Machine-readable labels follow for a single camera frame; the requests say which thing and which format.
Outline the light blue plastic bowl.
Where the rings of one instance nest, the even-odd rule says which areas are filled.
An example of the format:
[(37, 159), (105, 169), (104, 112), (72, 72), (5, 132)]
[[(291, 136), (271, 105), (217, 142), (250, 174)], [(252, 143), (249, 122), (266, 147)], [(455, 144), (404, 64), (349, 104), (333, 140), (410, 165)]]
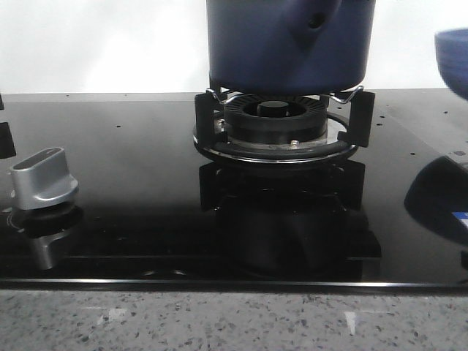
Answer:
[(447, 29), (434, 35), (439, 74), (445, 85), (467, 100), (467, 28)]

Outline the blue cooking pot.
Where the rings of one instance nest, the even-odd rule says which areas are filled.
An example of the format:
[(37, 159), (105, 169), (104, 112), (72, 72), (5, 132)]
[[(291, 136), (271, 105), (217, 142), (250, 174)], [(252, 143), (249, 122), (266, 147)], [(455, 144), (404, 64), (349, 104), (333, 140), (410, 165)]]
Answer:
[(209, 77), (248, 94), (344, 91), (366, 74), (375, 1), (207, 1)]

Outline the black glass gas stove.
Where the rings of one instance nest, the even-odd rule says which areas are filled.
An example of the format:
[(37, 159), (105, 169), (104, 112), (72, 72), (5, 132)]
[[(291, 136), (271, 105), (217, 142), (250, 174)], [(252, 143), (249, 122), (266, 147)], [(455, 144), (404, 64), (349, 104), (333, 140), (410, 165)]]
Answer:
[[(370, 146), (310, 170), (208, 161), (188, 94), (4, 103), (3, 288), (467, 293), (467, 104), (448, 91), (378, 91)], [(52, 147), (78, 192), (16, 208), (10, 168)]]

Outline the silver stove knob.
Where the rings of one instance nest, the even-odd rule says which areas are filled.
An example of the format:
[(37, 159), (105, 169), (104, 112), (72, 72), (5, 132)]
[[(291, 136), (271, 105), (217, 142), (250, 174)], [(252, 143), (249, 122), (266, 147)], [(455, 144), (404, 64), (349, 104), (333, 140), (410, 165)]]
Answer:
[(78, 180), (71, 174), (62, 147), (43, 149), (10, 168), (14, 206), (21, 210), (47, 208), (71, 201)]

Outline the right black pan support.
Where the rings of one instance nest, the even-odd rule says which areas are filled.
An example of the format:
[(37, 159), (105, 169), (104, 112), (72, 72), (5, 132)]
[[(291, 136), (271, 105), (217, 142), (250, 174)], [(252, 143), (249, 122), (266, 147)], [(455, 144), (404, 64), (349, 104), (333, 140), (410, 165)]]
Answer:
[(209, 88), (195, 96), (194, 145), (203, 156), (226, 164), (347, 159), (369, 145), (374, 103), (374, 93), (362, 86), (317, 99)]

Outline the right black gas burner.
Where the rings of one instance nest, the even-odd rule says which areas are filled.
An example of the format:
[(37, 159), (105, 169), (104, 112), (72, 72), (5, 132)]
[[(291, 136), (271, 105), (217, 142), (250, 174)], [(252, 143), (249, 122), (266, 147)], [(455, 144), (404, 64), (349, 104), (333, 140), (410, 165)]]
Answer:
[(243, 95), (224, 106), (224, 120), (231, 137), (250, 143), (307, 142), (327, 129), (325, 105), (302, 96)]

